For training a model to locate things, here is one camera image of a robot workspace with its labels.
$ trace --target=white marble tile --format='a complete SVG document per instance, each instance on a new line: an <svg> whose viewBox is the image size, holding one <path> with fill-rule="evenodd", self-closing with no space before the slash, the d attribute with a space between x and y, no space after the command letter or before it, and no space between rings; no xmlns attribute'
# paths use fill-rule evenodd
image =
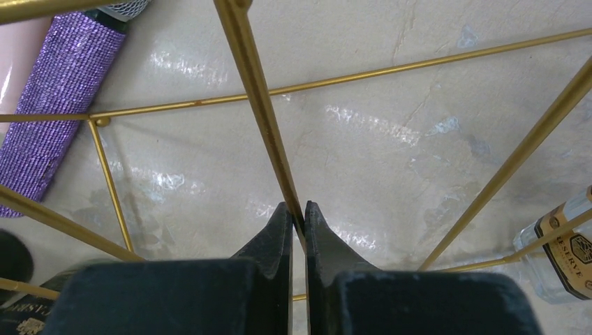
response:
<svg viewBox="0 0 592 335"><path fill-rule="evenodd" d="M255 1L269 87L587 28L588 0ZM273 97L302 206L387 269L415 269L592 53L590 38ZM155 0L133 22L96 99L111 110L242 92L211 1ZM437 266L512 248L523 227L589 185L590 96L469 225ZM281 192L246 102L114 119L101 129L126 218L151 259L224 258ZM45 204L122 244L82 129ZM40 283L101 253L27 218L2 220L32 249ZM65 245L75 252L66 252ZM295 257L295 294L304 292ZM592 332L589 304L551 306L519 267L547 334ZM295 333L306 333L295 302Z"/></svg>

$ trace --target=purple glitter sleeve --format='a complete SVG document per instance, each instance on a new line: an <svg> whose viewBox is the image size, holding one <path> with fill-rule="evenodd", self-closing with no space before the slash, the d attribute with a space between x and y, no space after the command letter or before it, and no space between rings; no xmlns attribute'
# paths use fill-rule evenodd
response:
<svg viewBox="0 0 592 335"><path fill-rule="evenodd" d="M85 113L125 35L82 13L54 18L16 114ZM13 122L0 148L0 184L40 201L79 121ZM22 216L0 206L0 216Z"/></svg>

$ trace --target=gold metal frame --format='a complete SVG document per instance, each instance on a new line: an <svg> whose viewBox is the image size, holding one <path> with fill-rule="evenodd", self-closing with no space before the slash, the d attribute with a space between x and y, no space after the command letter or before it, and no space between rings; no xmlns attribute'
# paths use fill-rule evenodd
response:
<svg viewBox="0 0 592 335"><path fill-rule="evenodd" d="M35 17L54 15L57 13L64 13L71 10L80 10L85 8L93 8L109 3L119 1L113 0L0 0L0 24L16 22L20 20L27 20ZM111 175L111 171L107 164L105 151L98 134L97 127L107 126L110 123L111 117L122 117L126 115L142 114L150 112L162 112L166 110L176 110L188 107L198 107L206 105L214 105L218 103L230 103L235 101L249 100L253 113L255 115L259 130L261 132L269 159L274 167L274 172L278 183L282 190L282 194L288 210L295 216L298 225L297 232L300 237L302 246L304 247L304 238L302 238L302 224L304 218L302 209L300 208L293 178L290 173L288 159L283 148L281 134L270 96L287 94L296 91L303 91L318 87L325 87L334 84L341 84L344 82L351 82L355 80L363 80L371 77L381 75L388 75L399 73L407 70L414 70L418 68L426 68L429 66L442 65L456 61L463 61L478 57L489 56L492 54L499 54L502 52L509 52L519 50L526 47L534 47L537 45L544 45L548 43L558 42L560 40L567 40L571 38L578 38L582 36L592 35L592 28L571 31L553 36L543 38L536 38L533 40L525 40L518 43L508 45L501 45L498 47L490 47L487 49L476 50L472 52L464 52L446 57L439 57L425 61L418 61L415 63L393 66L389 68L381 68L378 70L371 70L363 73L356 73L351 75L344 75L341 77L333 77L325 80L317 80L315 82L307 82L303 84L296 84L287 87L280 87L277 89L267 90L265 76L263 75L262 66L259 60L257 48L253 39L253 34L249 24L247 11L251 6L252 0L214 0L216 9L219 13L226 37L228 39L230 49L232 50L235 63L239 69L242 82L245 87L245 94L237 94L233 96L220 96L216 98L206 98L192 101L184 101L178 103L168 103L163 105L153 105L147 107L135 107L125 110L114 110L107 112L97 112L93 114L29 114L29 115L0 115L0 122L29 122L29 121L55 121L55 120L80 120L86 121L91 129L93 141L97 150L99 161L105 175L109 192L112 198L115 214L119 221L121 234L124 237L124 243L127 250L116 245L115 243L105 239L104 237L78 225L72 220L58 214L47 207L44 207L37 202L23 197L22 195L0 185L0 204L10 207L15 211L19 211L34 220L37 220L45 225L50 226L64 234L70 235L90 246L94 246L110 255L113 255L125 261L143 261L144 259L133 252L133 245L129 236L128 229L124 220L121 203L117 197L115 185ZM574 76L572 81L566 86L563 92L555 100L553 105L549 107L547 112L534 125L533 129L523 139L519 146L514 150L506 162L502 165L500 170L494 175L489 183L483 188L481 193L475 198L473 203L469 206L466 212L461 216L454 227L446 234L442 241L437 245L430 256L420 267L421 270L427 269L434 260L454 241L460 232L470 223L470 221L477 215L477 213L490 201L495 193L504 185L504 183L513 175L514 172L522 165L522 163L536 150L542 141L555 129L561 120L571 111L571 109L584 97L584 95L592 88L592 57L584 64L582 69ZM445 269L443 271L466 271L472 269L481 269L484 267L492 267L496 265L507 264L518 261L521 257L528 253L532 253L535 249L548 243L553 238L564 234L583 222L592 219L592 210L583 213L574 218L568 224L558 228L551 234L546 235L532 244L524 247L520 251L513 253L504 258L497 260L490 260L487 262L479 262L471 265L464 265L462 267L454 267ZM39 288L34 285L26 283L19 283L9 281L8 279L0 278L0 288L5 290L15 290L25 292L32 295L39 295L47 297L48 299L56 299L58 292ZM306 299L306 295L295 295L293 301Z"/></svg>

